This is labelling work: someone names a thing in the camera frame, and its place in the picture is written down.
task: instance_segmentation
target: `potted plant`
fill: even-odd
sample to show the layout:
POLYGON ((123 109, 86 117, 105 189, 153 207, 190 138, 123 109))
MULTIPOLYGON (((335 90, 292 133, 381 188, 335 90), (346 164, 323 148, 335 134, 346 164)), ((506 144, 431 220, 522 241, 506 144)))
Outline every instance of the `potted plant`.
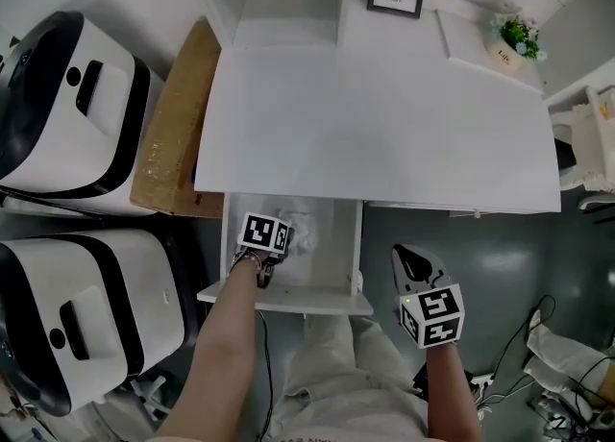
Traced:
POLYGON ((524 19, 518 11, 497 13, 491 26, 493 40, 487 46, 489 55, 510 71, 517 70, 524 58, 531 61, 547 58, 538 43, 534 20, 524 19))

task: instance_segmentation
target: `open drawer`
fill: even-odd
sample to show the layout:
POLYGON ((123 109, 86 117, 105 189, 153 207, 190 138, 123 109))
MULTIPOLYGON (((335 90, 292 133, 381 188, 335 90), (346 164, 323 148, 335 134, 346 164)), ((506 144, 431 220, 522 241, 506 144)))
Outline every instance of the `open drawer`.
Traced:
POLYGON ((215 302, 226 280, 246 211, 277 216, 281 210, 310 213, 317 224, 312 252, 293 254, 269 286, 258 291, 257 308, 307 314, 369 315, 373 309, 358 289, 363 203, 326 198, 227 193, 224 197, 220 281, 197 298, 215 302))

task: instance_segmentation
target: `black round button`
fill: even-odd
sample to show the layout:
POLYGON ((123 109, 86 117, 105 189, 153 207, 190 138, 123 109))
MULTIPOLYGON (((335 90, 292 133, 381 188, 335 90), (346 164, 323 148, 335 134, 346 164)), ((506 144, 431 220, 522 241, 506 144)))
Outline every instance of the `black round button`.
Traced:
POLYGON ((66 81, 70 86, 77 86, 81 81, 81 71, 79 71, 79 68, 75 68, 74 66, 68 68, 66 72, 66 81))
POLYGON ((54 348, 60 350, 61 348, 64 348, 64 345, 66 344, 66 336, 64 336, 62 331, 55 328, 49 332, 49 342, 54 346, 54 348))

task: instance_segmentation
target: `floor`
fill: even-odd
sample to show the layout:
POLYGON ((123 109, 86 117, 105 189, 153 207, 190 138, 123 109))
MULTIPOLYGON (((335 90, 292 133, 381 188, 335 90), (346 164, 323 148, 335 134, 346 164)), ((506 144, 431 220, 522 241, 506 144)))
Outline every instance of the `floor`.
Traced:
MULTIPOLYGON (((466 322, 458 347, 466 370, 474 374, 493 372, 505 343, 544 294, 556 300, 556 310, 548 322, 555 332, 597 349, 607 346, 615 327, 615 222, 593 225, 597 219, 594 215, 583 215, 576 209, 578 197, 575 192, 564 194, 561 214, 494 214, 481 219, 451 218, 444 211, 365 208, 360 263, 363 291, 382 328, 413 371, 423 365, 425 356, 393 314, 396 292, 390 253, 396 243, 418 245, 436 253, 461 284, 466 322)), ((195 225, 209 278, 215 279, 220 223, 200 220, 195 225)), ((551 304, 545 302, 545 312, 550 309, 551 304)), ((277 312, 267 312, 265 317, 277 397, 284 366, 302 340, 303 317, 277 312)), ((261 326, 258 329, 260 345, 261 326)), ((506 354, 491 393, 505 392, 521 377, 527 354, 520 334, 506 354)), ((189 362, 190 352, 165 362, 176 373, 178 385, 189 362)), ((493 406, 493 413, 482 422, 484 440, 541 440, 544 422, 525 405, 535 392, 540 391, 528 389, 493 406)), ((258 374, 242 413, 237 440, 252 440, 264 420, 268 400, 264 352, 259 347, 258 374)))

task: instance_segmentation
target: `white pot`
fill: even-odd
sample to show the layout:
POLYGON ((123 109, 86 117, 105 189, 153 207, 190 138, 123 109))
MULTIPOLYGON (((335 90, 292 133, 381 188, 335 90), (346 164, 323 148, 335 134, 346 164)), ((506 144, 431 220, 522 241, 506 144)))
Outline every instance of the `white pot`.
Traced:
POLYGON ((524 57, 510 47, 502 38, 487 46, 489 56, 499 62, 509 71, 516 71, 523 63, 524 57))

